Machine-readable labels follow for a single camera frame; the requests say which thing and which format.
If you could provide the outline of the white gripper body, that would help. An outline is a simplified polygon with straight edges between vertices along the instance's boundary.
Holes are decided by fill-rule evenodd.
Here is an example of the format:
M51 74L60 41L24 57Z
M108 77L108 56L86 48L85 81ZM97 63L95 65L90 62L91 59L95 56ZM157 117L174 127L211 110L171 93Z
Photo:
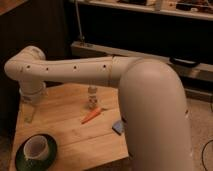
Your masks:
M38 103L46 89L44 82L20 82L19 93L24 102L30 104Z

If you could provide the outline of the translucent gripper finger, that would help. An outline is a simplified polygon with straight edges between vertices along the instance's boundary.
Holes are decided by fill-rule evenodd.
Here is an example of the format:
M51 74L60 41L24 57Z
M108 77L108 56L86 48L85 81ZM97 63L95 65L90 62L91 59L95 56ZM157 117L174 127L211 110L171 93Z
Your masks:
M34 114L36 113L37 105L31 103L24 103L23 104L23 114L24 114L24 121L27 123L31 123L34 118Z

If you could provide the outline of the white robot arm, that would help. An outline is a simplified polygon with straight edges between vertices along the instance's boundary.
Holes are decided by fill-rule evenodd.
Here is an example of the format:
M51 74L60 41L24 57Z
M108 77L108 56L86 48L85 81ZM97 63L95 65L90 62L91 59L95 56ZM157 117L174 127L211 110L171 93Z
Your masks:
M168 64L121 56L48 61L41 49L27 46L4 71L30 102L47 81L116 88L132 170L194 171L186 94Z

